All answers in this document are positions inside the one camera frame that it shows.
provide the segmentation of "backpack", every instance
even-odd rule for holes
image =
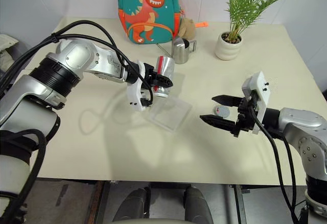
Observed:
[[[118,0],[119,19],[137,44],[165,43],[178,34],[178,0]]]

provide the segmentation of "clear plastic box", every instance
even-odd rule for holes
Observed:
[[[177,130],[183,122],[192,105],[174,96],[158,97],[152,105],[149,120],[170,132]]]

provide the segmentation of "soil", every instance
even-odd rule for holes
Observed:
[[[238,36],[237,39],[236,39],[235,41],[229,41],[229,40],[226,40],[226,39],[228,38],[228,34],[229,34],[229,33],[223,33],[223,34],[221,35],[222,39],[223,39],[225,42],[230,43],[230,44],[237,44],[237,43],[240,43],[240,42],[241,42],[241,40],[242,40],[241,36]]]

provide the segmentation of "beige tabletop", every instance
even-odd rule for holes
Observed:
[[[80,18],[64,18],[58,28]],[[117,19],[91,19],[102,25],[131,61],[155,65],[163,52],[155,45],[130,42]],[[262,70],[270,83],[269,107],[312,110],[327,118],[327,103],[281,25],[257,24],[244,33],[239,56],[221,61],[214,55],[217,36],[227,23],[210,22],[197,29],[197,50],[186,64],[175,66],[172,95],[192,109],[175,133],[147,120],[149,111],[134,112],[127,101],[126,84],[85,74],[58,111],[61,126],[49,142],[39,177],[96,180],[201,182],[226,184],[278,184],[270,143],[262,133],[241,132],[238,138],[205,124],[201,114],[211,114],[213,96],[242,96],[245,79]],[[70,31],[105,36],[91,26]],[[163,45],[168,50],[170,44]],[[28,73],[55,44],[40,50]],[[237,109],[231,109],[235,120]],[[285,183],[290,170],[283,143],[277,141]],[[296,182],[305,184],[305,172],[291,147]]]

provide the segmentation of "orange dinosaur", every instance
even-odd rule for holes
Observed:
[[[134,12],[131,15],[124,13],[125,20],[130,23],[138,22],[150,22],[155,23],[155,19],[159,17],[158,13],[153,10],[154,8],[160,8],[164,5],[165,0],[139,0],[142,6],[138,6],[136,14]],[[153,33],[153,26],[141,25],[133,27],[133,40],[136,43],[144,43],[144,38],[140,36],[142,32],[146,32],[145,36],[147,40],[153,41],[151,35]]]

